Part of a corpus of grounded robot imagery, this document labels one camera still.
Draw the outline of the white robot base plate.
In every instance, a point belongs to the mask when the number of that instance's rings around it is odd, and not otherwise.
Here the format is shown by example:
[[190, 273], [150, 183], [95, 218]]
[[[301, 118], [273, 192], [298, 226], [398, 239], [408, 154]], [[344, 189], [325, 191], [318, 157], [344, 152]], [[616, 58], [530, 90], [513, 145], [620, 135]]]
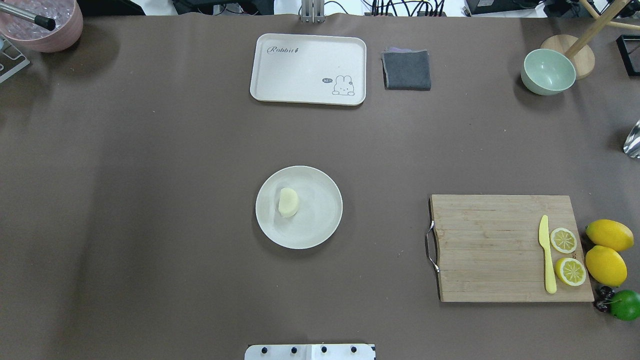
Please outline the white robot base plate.
[[375, 360], [374, 344], [254, 344], [247, 347], [245, 360]]

